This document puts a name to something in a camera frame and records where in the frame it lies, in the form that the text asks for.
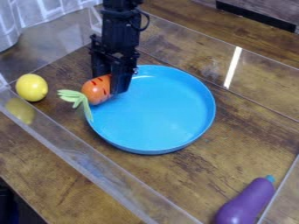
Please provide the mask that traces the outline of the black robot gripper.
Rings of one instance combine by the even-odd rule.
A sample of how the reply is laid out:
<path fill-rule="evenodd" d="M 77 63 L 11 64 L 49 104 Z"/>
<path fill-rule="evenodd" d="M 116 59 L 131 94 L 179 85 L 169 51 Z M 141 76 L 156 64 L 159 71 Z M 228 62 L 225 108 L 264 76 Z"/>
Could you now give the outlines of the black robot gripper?
<path fill-rule="evenodd" d="M 140 0 L 103 0 L 101 35 L 91 38 L 92 77 L 111 73 L 111 94 L 128 90 L 136 74 L 140 38 Z"/>

